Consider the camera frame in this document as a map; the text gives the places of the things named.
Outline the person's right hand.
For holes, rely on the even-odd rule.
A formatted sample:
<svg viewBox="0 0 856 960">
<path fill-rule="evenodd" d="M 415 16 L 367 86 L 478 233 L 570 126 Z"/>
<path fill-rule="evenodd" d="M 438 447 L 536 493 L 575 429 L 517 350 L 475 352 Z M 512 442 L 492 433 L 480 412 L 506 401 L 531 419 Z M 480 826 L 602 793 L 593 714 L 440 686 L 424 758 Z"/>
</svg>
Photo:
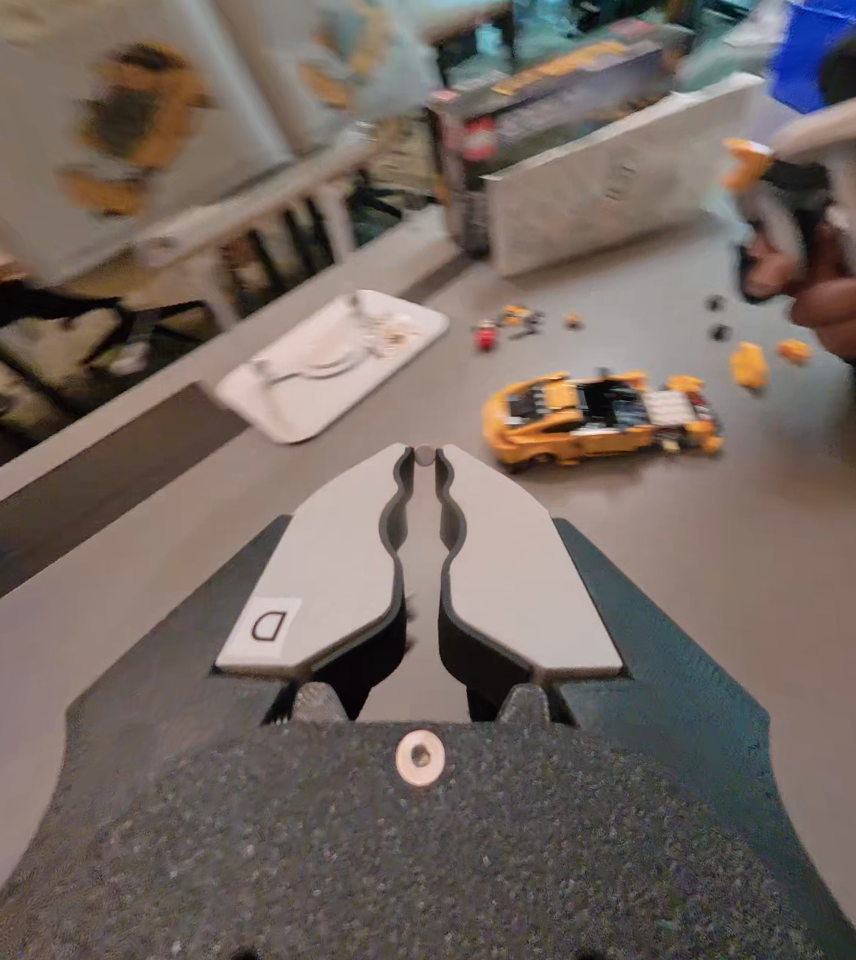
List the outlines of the person's right hand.
<svg viewBox="0 0 856 960">
<path fill-rule="evenodd" d="M 794 260 L 757 231 L 746 246 L 746 294 L 760 300 L 786 296 L 793 301 L 791 322 L 811 330 L 821 345 L 844 361 L 856 360 L 856 275 L 845 270 L 842 245 L 829 227 L 818 229 L 798 276 Z"/>
</svg>

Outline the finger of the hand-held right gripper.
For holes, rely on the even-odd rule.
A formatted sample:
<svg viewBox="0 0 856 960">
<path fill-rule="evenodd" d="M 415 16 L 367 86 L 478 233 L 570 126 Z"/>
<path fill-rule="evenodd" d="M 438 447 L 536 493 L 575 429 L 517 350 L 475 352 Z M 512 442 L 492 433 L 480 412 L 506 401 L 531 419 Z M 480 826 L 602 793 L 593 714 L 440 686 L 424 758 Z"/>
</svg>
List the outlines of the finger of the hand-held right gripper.
<svg viewBox="0 0 856 960">
<path fill-rule="evenodd" d="M 788 123 L 770 141 L 783 162 L 822 163 L 856 158 L 856 97 L 805 114 Z"/>
</svg>

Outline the white book stand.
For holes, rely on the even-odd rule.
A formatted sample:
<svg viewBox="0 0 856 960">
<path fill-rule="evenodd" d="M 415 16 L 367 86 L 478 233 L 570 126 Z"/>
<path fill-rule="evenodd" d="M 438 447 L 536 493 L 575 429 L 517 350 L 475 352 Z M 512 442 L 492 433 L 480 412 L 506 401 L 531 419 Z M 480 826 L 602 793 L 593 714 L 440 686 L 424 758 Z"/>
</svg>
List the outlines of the white book stand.
<svg viewBox="0 0 856 960">
<path fill-rule="evenodd" d="M 220 201 L 196 206 L 157 222 L 135 241 L 137 258 L 156 272 L 186 268 L 205 290 L 219 327 L 241 318 L 219 288 L 216 253 L 230 240 L 293 203 L 311 201 L 322 239 L 337 266 L 357 248 L 349 206 L 337 182 L 360 171 L 377 152 L 370 126 L 350 127 L 333 146 L 296 162 L 280 174 Z M 409 318 L 422 331 L 410 352 L 377 360 L 362 349 L 357 321 L 364 316 Z M 338 294 L 292 329 L 226 374 L 217 399 L 279 445 L 308 441 L 341 419 L 445 336 L 450 319 L 397 296 L 356 288 Z"/>
</svg>

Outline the lego instruction booklet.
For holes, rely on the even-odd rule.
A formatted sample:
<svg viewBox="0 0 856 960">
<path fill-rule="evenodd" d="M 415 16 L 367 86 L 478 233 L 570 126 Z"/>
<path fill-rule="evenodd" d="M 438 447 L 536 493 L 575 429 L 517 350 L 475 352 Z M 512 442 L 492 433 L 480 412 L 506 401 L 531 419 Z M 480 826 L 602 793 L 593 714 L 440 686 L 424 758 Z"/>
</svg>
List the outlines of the lego instruction booklet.
<svg viewBox="0 0 856 960">
<path fill-rule="evenodd" d="M 0 2 L 0 245 L 80 277 L 438 80 L 407 2 Z"/>
</svg>

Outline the yellow lego fender piece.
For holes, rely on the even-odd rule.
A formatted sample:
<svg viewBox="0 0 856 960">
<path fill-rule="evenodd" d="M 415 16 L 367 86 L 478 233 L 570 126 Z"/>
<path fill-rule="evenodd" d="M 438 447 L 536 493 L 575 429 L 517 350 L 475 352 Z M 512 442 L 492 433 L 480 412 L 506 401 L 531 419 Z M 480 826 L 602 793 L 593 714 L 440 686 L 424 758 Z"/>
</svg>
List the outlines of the yellow lego fender piece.
<svg viewBox="0 0 856 960">
<path fill-rule="evenodd" d="M 722 183 L 733 196 L 741 196 L 757 186 L 774 162 L 771 150 L 753 141 L 730 138 L 723 141 L 723 146 L 730 156 L 731 166 Z"/>
</svg>

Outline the lego sticker sheet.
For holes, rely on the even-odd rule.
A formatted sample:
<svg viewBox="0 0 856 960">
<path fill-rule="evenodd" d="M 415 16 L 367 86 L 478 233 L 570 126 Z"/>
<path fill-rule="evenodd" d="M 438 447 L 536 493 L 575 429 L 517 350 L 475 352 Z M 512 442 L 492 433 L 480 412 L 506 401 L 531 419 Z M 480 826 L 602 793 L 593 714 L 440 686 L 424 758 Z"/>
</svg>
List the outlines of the lego sticker sheet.
<svg viewBox="0 0 856 960">
<path fill-rule="evenodd" d="M 357 320 L 357 326 L 364 353 L 377 360 L 409 353 L 422 339 L 419 326 L 404 316 L 364 316 Z"/>
</svg>

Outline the black lego box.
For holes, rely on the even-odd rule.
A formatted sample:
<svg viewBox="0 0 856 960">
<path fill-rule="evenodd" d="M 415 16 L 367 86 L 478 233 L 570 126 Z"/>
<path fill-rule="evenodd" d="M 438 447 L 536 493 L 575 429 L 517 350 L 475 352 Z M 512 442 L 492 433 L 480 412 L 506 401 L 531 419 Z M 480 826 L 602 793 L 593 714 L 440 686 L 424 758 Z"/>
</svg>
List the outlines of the black lego box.
<svg viewBox="0 0 856 960">
<path fill-rule="evenodd" d="M 686 30 L 626 18 L 519 73 L 435 92 L 427 108 L 435 197 L 454 242 L 485 257 L 487 178 L 656 103 L 687 45 Z"/>
</svg>

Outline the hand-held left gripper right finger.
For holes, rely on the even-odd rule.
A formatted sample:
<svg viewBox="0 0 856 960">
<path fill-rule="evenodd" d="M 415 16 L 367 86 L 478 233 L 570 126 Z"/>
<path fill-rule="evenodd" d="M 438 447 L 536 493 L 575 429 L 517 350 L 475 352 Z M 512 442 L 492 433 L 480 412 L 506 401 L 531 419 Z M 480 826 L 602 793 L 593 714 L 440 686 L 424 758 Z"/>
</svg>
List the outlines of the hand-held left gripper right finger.
<svg viewBox="0 0 856 960">
<path fill-rule="evenodd" d="M 609 680 L 625 665 L 549 511 L 455 445 L 436 452 L 438 651 L 471 710 L 517 685 Z"/>
</svg>

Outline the yellow lego car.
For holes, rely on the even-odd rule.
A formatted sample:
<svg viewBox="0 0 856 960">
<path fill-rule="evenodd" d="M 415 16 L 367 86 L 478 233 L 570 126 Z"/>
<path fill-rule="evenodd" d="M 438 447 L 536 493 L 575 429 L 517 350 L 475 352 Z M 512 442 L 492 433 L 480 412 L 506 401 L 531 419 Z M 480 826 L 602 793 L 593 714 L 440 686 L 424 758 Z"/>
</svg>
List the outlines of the yellow lego car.
<svg viewBox="0 0 856 960">
<path fill-rule="evenodd" d="M 560 371 L 512 383 L 482 407 L 482 436 L 509 473 L 643 451 L 718 454 L 722 424 L 689 375 L 653 387 L 641 371 L 601 369 L 589 378 Z"/>
</svg>

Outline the yellow lego side panel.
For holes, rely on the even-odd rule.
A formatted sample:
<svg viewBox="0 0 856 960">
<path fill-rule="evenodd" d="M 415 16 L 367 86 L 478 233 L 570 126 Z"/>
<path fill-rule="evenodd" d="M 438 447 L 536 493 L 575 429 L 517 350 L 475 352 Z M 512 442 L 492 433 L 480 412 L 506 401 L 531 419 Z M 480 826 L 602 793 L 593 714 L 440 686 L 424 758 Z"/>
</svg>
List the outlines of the yellow lego side panel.
<svg viewBox="0 0 856 960">
<path fill-rule="evenodd" d="M 762 348 L 754 342 L 739 342 L 729 357 L 729 370 L 740 388 L 757 393 L 767 389 L 770 368 Z"/>
</svg>

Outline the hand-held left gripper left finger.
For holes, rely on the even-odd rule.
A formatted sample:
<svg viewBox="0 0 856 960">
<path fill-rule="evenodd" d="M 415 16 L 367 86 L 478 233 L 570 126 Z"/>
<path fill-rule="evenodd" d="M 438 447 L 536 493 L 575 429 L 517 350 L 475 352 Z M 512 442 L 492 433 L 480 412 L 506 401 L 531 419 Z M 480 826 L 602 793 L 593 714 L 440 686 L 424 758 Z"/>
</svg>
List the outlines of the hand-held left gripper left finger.
<svg viewBox="0 0 856 960">
<path fill-rule="evenodd" d="M 223 674 L 329 685 L 347 710 L 401 663 L 411 447 L 393 443 L 290 517 L 215 660 Z"/>
</svg>

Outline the black office chair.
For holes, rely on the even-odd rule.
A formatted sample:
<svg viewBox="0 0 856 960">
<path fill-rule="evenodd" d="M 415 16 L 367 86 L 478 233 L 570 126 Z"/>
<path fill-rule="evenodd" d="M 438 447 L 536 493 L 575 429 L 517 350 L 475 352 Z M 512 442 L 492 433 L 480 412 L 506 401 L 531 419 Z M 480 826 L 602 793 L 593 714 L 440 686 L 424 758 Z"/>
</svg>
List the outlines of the black office chair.
<svg viewBox="0 0 856 960">
<path fill-rule="evenodd" d="M 134 307 L 124 296 L 96 297 L 62 294 L 33 286 L 20 279 L 0 282 L 0 330 L 23 319 L 65 322 L 69 325 L 86 314 L 108 310 L 119 318 L 118 326 L 84 357 L 91 366 L 101 356 L 114 354 L 107 370 L 121 378 L 144 372 L 151 353 L 151 339 L 157 323 L 193 309 L 210 311 L 204 300 L 161 306 Z"/>
</svg>

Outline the white printed paper bag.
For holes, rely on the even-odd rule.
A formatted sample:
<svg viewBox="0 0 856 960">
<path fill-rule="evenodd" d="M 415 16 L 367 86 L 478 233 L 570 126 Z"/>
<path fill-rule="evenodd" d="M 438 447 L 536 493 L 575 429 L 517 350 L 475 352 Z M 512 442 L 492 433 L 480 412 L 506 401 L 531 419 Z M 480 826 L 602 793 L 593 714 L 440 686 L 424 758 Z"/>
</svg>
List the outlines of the white printed paper bag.
<svg viewBox="0 0 856 960">
<path fill-rule="evenodd" d="M 486 178 L 489 259 L 503 278 L 625 245 L 698 215 L 750 127 L 764 81 L 735 73 L 673 93 Z"/>
</svg>

